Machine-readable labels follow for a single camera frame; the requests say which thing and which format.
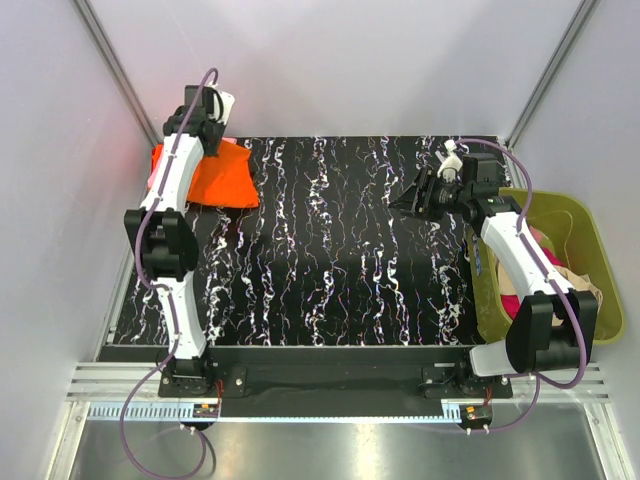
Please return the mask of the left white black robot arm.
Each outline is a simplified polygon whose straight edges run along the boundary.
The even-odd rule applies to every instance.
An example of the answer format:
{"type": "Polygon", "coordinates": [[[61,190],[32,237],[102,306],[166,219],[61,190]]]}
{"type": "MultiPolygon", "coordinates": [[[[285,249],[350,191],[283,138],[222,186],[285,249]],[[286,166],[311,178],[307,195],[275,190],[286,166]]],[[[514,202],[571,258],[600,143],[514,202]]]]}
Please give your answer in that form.
{"type": "Polygon", "coordinates": [[[141,205],[124,214],[136,273],[154,291],[165,316],[168,358],[163,381],[196,396],[215,386],[216,372],[194,294],[199,246],[185,219],[187,196],[196,168],[218,152],[229,108],[215,82],[185,87],[184,104],[163,126],[164,141],[155,176],[141,205]]]}

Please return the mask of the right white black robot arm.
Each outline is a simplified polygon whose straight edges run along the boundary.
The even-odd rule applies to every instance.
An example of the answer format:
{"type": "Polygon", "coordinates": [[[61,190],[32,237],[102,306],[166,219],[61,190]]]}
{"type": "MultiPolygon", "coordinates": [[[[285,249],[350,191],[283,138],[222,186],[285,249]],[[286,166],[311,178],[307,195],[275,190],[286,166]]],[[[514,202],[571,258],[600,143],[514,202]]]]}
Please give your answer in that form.
{"type": "Polygon", "coordinates": [[[598,302],[576,290],[534,239],[525,209],[502,195],[494,181],[448,183],[424,168],[410,187],[389,204],[401,214],[437,222],[457,214],[494,253],[519,298],[519,310],[505,339],[474,347],[470,362],[454,371],[454,384],[466,396],[486,389],[490,377],[535,375],[574,369],[570,389],[583,378],[590,359],[598,302]]]}

